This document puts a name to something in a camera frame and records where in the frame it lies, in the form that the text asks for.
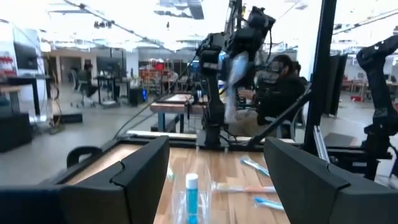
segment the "clear plastic cup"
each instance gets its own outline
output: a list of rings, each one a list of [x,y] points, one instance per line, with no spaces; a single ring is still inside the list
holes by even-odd
[[[198,211],[196,214],[187,212],[185,176],[188,173],[198,174]],[[200,159],[196,159],[192,164],[184,163],[182,170],[175,171],[172,192],[173,224],[202,224],[210,222],[211,183],[209,168],[206,162]]]

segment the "person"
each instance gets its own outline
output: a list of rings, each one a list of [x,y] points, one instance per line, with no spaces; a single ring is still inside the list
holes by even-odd
[[[84,87],[86,90],[86,99],[88,101],[93,101],[91,97],[97,92],[98,86],[92,82],[92,74],[91,71],[93,69],[92,64],[85,64],[84,70],[80,71],[78,74],[79,82],[87,83],[87,86]]]
[[[175,86],[176,86],[177,84],[174,84],[174,85],[173,85],[173,83],[174,83],[177,79],[178,79],[178,73],[175,72],[175,71],[171,71],[171,75],[170,75],[169,80],[167,80],[166,82],[163,83],[163,85],[164,85],[164,90],[165,90],[166,93],[167,93],[167,90],[168,90],[170,87],[171,87],[171,88],[170,88],[170,92],[171,92],[171,93],[174,92]]]
[[[304,93],[305,85],[295,74],[294,64],[289,56],[277,55],[271,63],[278,63],[283,68],[274,84],[274,91],[259,99],[259,106],[255,110],[238,113],[237,122],[228,126],[230,134],[255,136],[269,124],[266,117],[278,117]],[[256,93],[252,90],[240,90],[239,95],[248,100],[256,99]],[[288,120],[293,117],[294,113],[289,115]]]
[[[301,72],[301,65],[298,61],[296,61],[296,62],[294,62],[294,73],[296,74],[296,76],[300,77],[300,72]],[[306,78],[300,77],[300,79],[304,85],[308,84],[308,81]]]
[[[298,61],[294,62],[294,73],[298,76],[300,76],[301,72],[301,65]]]

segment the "man with dark hair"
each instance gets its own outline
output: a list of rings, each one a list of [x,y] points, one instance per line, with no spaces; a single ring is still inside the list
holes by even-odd
[[[300,76],[300,71],[301,71],[301,65],[299,64],[299,62],[293,62],[294,63],[294,72]]]
[[[278,64],[281,68],[272,91],[268,91],[264,96],[256,96],[256,93],[251,90],[239,91],[240,96],[258,101],[258,106],[256,110],[237,115],[237,122],[229,124],[228,127],[231,134],[253,137],[269,124],[266,117],[278,117],[304,93],[305,85],[295,74],[294,63],[289,56],[277,55],[271,63]],[[294,113],[290,114],[288,119],[292,120],[293,117]]]
[[[91,74],[92,69],[93,65],[86,63],[84,66],[84,70],[80,71],[78,74],[79,82],[87,83],[86,86],[83,85],[83,89],[86,91],[86,97],[88,101],[93,101],[91,97],[98,90],[98,87],[95,86],[92,82],[92,77],[93,77]]]

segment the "wooden table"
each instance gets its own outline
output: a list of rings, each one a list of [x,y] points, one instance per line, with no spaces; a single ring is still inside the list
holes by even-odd
[[[387,82],[387,87],[389,88],[390,92],[394,92],[394,98],[398,95],[398,83]],[[369,83],[352,83],[351,84],[351,91],[354,91],[355,88],[359,88],[359,97],[361,98],[362,102],[365,102],[365,98],[367,94],[370,94],[370,90],[368,91]]]
[[[10,86],[10,85],[0,85],[1,93],[8,93],[10,98],[10,107],[7,110],[10,110],[11,113],[20,113],[21,109],[19,107],[19,97],[18,94],[22,86]]]
[[[150,105],[150,110],[152,112],[157,113],[157,124],[158,130],[165,130],[165,114],[179,114],[180,115],[180,132],[183,133],[183,124],[184,124],[184,114],[188,113],[188,108],[185,106],[185,103],[192,99],[191,94],[176,94],[170,98],[167,98],[165,102],[161,103],[153,103]],[[203,99],[199,99],[199,102],[206,102],[207,97],[203,97]],[[192,105],[190,107],[190,114],[194,115],[202,115],[203,114],[202,105]]]
[[[128,155],[138,150],[141,146],[122,144],[107,154],[103,155],[99,160],[80,172],[74,178],[70,179],[67,184],[76,184],[85,178],[109,167],[117,161],[122,160]],[[169,164],[173,170],[179,170],[185,161],[194,164],[196,160],[206,161],[210,169],[210,175],[213,181],[229,183],[231,185],[242,186],[272,186],[271,179],[256,172],[254,169],[244,166],[239,159],[248,155],[251,159],[258,162],[262,166],[265,165],[263,153],[246,153],[246,152],[211,152],[198,151],[193,149],[171,148]],[[156,224],[166,224],[172,222],[172,187],[173,182],[166,180],[157,208],[155,218]],[[273,210],[271,208],[256,208],[254,206],[253,196],[269,198],[270,200],[279,201],[276,194],[246,194],[246,193],[220,193],[213,192],[211,202],[211,224],[288,224],[289,220],[284,212]]]

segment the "ceiling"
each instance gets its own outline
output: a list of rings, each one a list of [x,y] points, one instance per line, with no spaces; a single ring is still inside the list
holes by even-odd
[[[320,0],[243,0],[249,10],[251,6],[264,7],[266,14],[277,19],[272,30],[273,42],[292,42],[297,40],[303,32],[308,19],[308,11],[315,1]],[[137,34],[159,39],[162,42],[175,42],[176,40],[189,39],[190,36],[206,36],[209,32],[223,30],[228,0],[75,0],[75,3],[84,3],[103,14],[107,19],[114,20],[117,24],[131,29]],[[77,7],[66,5],[62,0],[13,0],[7,1],[6,7],[0,9],[1,19],[9,19],[20,26],[37,27],[49,32],[56,32],[81,39],[106,39],[110,42],[137,42],[140,38],[117,27],[111,29],[95,29],[95,21],[101,21],[92,15],[82,13],[50,13],[46,11],[66,10],[78,12]],[[192,16],[192,6],[200,7],[203,19],[178,17],[182,13]],[[398,8],[398,1],[391,0],[338,0],[336,6],[335,24],[354,24],[368,17],[382,12]],[[174,16],[159,15],[155,11],[172,11]],[[372,39],[386,38],[392,34],[398,17],[391,17],[382,22],[357,28],[347,34],[341,34],[336,38],[360,39],[371,37]]]

